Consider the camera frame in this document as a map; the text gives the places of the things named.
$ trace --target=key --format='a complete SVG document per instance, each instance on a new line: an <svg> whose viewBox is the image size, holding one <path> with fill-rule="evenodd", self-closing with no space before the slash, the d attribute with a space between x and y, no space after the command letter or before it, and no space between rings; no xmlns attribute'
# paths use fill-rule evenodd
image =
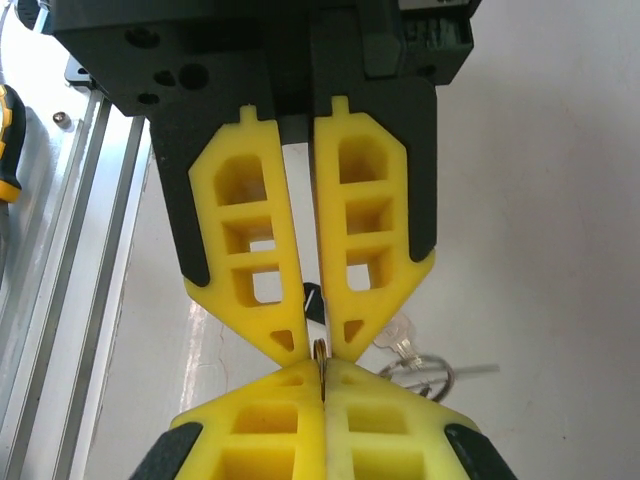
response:
<svg viewBox="0 0 640 480"><path fill-rule="evenodd" d="M410 360L418 356L418 352L411 344L412 336L411 320L404 313L399 312L375 338L373 344L378 348L390 348L401 358Z"/></svg>

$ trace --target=key ring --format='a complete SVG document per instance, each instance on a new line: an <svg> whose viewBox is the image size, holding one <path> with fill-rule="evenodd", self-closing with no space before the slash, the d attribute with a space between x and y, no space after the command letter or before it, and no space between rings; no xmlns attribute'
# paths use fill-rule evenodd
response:
<svg viewBox="0 0 640 480"><path fill-rule="evenodd" d="M427 367L428 364L436 364L437 367ZM404 370L411 369L412 371L420 372L445 372L447 374L445 379L438 379L432 382L425 381L415 385L410 385L408 390L415 391L418 395L428 398L429 400L440 403L451 392L456 380L456 373L453 367L444 358L437 355L416 355L415 357L402 358L390 363L384 367L378 375L382 378L392 380L395 374L401 373ZM433 393L432 386L436 383L442 383L442 387L435 393Z"/></svg>

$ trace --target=rectangular cutout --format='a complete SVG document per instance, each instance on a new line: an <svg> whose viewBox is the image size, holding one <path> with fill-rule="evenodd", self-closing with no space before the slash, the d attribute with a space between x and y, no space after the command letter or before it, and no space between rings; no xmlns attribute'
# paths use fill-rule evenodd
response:
<svg viewBox="0 0 640 480"><path fill-rule="evenodd" d="M222 224L227 252L230 254L274 250L276 242L269 217L243 218Z"/></svg>
<svg viewBox="0 0 640 480"><path fill-rule="evenodd" d="M280 303L284 293L278 265L232 270L236 300L245 307Z"/></svg>
<svg viewBox="0 0 640 480"><path fill-rule="evenodd" d="M370 135L343 139L338 157L342 184L387 179L387 152L384 145Z"/></svg>
<svg viewBox="0 0 640 480"><path fill-rule="evenodd" d="M426 480L422 452L353 449L354 480Z"/></svg>
<svg viewBox="0 0 640 480"><path fill-rule="evenodd" d="M296 433L298 409L295 405L251 405L240 411L233 433Z"/></svg>
<svg viewBox="0 0 640 480"><path fill-rule="evenodd" d="M349 405L347 419L350 432L408 433L402 411L389 405Z"/></svg>
<svg viewBox="0 0 640 480"><path fill-rule="evenodd" d="M218 205L238 205L267 199L262 161L257 155L229 158L214 179Z"/></svg>
<svg viewBox="0 0 640 480"><path fill-rule="evenodd" d="M211 480L291 480L293 448L226 448Z"/></svg>
<svg viewBox="0 0 640 480"><path fill-rule="evenodd" d="M347 234L387 232L393 229L393 203L388 198L349 202Z"/></svg>
<svg viewBox="0 0 640 480"><path fill-rule="evenodd" d="M393 276L390 247L370 247L347 252L347 284L354 292L386 287Z"/></svg>

